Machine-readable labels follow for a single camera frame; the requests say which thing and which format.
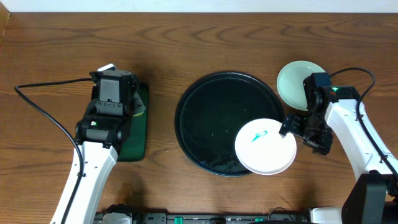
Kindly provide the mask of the light green stained plate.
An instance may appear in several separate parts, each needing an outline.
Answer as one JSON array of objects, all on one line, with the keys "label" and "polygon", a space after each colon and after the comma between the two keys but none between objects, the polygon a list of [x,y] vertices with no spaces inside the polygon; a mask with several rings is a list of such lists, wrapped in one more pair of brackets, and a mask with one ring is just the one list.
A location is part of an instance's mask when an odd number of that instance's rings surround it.
[{"label": "light green stained plate", "polygon": [[296,110],[306,111],[307,100],[303,81],[312,73],[324,73],[319,65],[298,60],[285,65],[277,77],[277,91],[282,100]]}]

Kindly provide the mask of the white stained plate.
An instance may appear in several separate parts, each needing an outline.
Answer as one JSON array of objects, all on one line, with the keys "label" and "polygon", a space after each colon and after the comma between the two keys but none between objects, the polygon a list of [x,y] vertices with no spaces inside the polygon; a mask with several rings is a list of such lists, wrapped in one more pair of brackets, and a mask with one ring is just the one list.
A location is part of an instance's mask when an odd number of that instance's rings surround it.
[{"label": "white stained plate", "polygon": [[275,175],[294,161],[297,143],[293,134],[279,133],[282,123],[261,118],[245,124],[238,132],[234,148],[240,163],[253,173]]}]

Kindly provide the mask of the green yellow sponge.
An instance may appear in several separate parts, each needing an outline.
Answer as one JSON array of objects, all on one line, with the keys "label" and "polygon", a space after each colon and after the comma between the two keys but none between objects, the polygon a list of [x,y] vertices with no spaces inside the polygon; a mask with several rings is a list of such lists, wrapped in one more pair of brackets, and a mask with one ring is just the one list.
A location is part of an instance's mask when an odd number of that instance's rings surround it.
[{"label": "green yellow sponge", "polygon": [[134,114],[133,117],[141,116],[141,115],[143,115],[143,114],[144,114],[144,111],[141,111],[141,112],[139,112],[139,113]]}]

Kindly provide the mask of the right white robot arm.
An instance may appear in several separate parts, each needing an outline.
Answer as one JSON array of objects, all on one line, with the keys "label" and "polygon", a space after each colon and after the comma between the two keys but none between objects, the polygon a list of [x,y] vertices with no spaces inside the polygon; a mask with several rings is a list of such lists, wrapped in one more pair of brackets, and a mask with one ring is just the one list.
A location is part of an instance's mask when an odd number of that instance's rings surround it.
[{"label": "right white robot arm", "polygon": [[301,137],[326,154],[337,137],[353,168],[356,183],[342,207],[309,211],[311,223],[397,223],[397,159],[381,140],[352,86],[304,86],[309,114],[289,115],[280,134]]}]

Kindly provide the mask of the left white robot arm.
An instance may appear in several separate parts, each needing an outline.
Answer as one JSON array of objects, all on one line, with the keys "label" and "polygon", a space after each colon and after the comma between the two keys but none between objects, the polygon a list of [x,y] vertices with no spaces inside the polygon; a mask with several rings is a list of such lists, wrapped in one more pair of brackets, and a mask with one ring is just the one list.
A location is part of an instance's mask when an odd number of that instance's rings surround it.
[{"label": "left white robot arm", "polygon": [[90,72],[91,101],[75,128],[77,148],[52,223],[92,223],[106,180],[145,107],[135,74],[109,64]]}]

